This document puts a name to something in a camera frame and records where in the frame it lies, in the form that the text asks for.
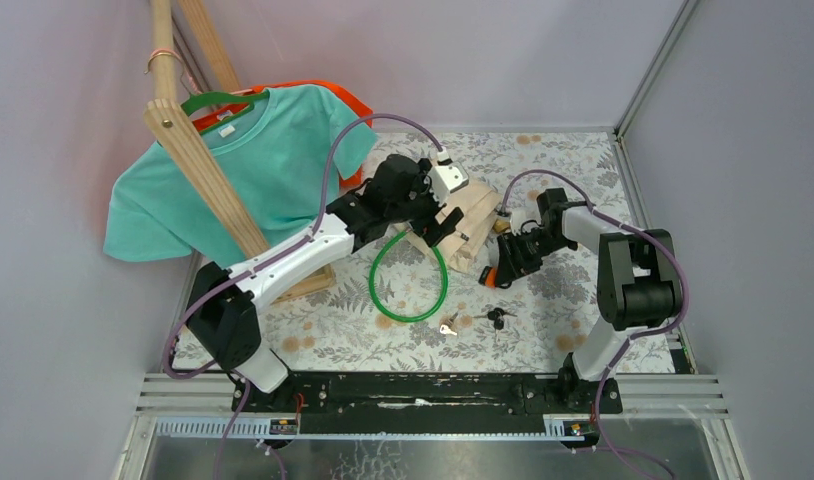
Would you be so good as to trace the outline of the brass padlock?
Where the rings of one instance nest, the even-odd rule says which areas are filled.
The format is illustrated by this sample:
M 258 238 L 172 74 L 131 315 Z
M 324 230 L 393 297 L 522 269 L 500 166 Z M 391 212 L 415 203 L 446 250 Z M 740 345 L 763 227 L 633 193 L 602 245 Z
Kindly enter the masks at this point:
M 495 234 L 503 234 L 503 233 L 509 232 L 510 230 L 511 230 L 511 223 L 509 221 L 507 221 L 507 220 L 504 220 L 504 219 L 497 219 L 494 222 L 493 226 L 492 226 L 492 231 Z

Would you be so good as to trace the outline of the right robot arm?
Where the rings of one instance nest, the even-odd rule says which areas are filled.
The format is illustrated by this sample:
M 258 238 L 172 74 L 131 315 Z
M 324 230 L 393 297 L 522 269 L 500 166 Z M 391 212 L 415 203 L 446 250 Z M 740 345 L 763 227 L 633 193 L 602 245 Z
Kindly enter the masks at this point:
M 508 288 L 538 272 L 545 258 L 562 249 L 585 247 L 598 260 L 596 303 L 599 318 L 587 340 L 567 355 L 544 398 L 552 408 L 589 413 L 595 406 L 619 412 L 612 380 L 618 361 L 643 333 L 661 327 L 683 307 L 683 291 L 670 234 L 662 229 L 636 232 L 571 201 L 562 188 L 537 198 L 540 218 L 534 228 L 505 232 L 497 239 L 498 261 L 481 274 L 481 284 Z

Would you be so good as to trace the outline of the orange black small lock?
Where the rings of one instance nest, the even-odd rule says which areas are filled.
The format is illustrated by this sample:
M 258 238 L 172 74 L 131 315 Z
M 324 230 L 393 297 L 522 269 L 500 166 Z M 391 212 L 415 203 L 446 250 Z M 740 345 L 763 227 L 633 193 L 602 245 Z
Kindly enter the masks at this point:
M 479 284 L 489 288 L 506 289 L 507 286 L 498 280 L 498 272 L 499 270 L 497 267 L 492 266 L 485 267 L 479 277 L 478 280 Z

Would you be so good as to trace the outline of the black-headed key bunch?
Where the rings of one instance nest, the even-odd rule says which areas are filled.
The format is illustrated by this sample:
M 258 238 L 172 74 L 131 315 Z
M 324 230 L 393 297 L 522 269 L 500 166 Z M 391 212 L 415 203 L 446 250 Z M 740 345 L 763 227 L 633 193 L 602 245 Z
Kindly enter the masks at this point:
M 485 313 L 476 315 L 475 319 L 485 319 L 492 323 L 494 329 L 493 341 L 496 342 L 500 332 L 505 329 L 508 319 L 516 317 L 517 315 L 509 310 L 505 310 L 502 307 L 494 307 Z

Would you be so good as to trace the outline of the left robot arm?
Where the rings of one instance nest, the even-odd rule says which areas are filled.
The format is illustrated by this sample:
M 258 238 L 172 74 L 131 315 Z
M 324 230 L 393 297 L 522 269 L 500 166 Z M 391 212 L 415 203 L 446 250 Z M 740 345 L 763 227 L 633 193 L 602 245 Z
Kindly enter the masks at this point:
M 438 163 L 389 155 L 360 187 L 330 202 L 324 216 L 264 254 L 198 274 L 199 292 L 186 326 L 218 367 L 255 387 L 271 411 L 292 401 L 289 369 L 264 345 L 259 316 L 289 288 L 381 238 L 392 224 L 407 224 L 428 246 L 453 234 L 464 214 L 440 215 L 450 197 L 469 183 L 450 159 Z

